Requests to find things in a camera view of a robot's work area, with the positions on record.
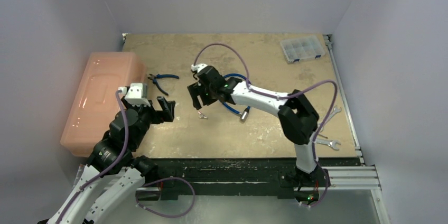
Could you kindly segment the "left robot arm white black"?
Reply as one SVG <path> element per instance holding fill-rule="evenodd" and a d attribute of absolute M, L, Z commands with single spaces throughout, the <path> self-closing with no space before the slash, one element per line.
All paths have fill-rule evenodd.
<path fill-rule="evenodd" d="M 174 120 L 176 102 L 158 97 L 160 110 L 138 98 L 135 105 L 116 93 L 119 112 L 93 148 L 82 175 L 63 205 L 42 223 L 99 223 L 125 196 L 140 186 L 160 182 L 158 165 L 146 156 L 133 157 L 153 124 Z"/>

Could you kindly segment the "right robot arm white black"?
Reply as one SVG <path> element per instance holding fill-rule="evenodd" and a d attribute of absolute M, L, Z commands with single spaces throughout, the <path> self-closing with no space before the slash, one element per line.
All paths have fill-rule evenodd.
<path fill-rule="evenodd" d="M 216 101 L 249 106 L 279 119 L 284 136 L 293 143 L 296 168 L 293 179 L 300 185 L 314 185 L 318 179 L 318 158 L 312 139 L 318 129 L 319 115 L 309 100 L 294 90 L 273 92 L 247 86 L 241 79 L 226 79 L 213 66 L 192 65 L 196 83 L 188 86 L 193 106 L 199 110 Z"/>

